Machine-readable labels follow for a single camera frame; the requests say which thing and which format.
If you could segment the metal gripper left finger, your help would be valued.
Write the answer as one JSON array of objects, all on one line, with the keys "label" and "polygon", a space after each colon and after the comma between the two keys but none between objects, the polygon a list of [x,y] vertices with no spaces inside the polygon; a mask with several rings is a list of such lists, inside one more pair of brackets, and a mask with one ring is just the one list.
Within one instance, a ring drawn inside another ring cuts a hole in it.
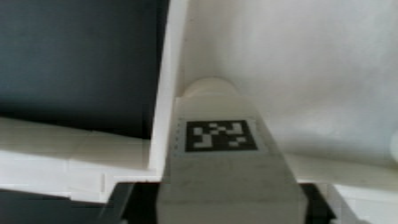
[{"label": "metal gripper left finger", "polygon": [[96,224],[158,224],[158,183],[119,183]]}]

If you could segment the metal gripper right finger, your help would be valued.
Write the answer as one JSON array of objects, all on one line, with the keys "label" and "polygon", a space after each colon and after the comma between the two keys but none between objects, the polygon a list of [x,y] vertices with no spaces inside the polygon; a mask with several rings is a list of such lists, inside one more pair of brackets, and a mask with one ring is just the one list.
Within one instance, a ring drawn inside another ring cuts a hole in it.
[{"label": "metal gripper right finger", "polygon": [[302,183],[300,188],[307,198],[306,224],[330,224],[336,214],[313,183]]}]

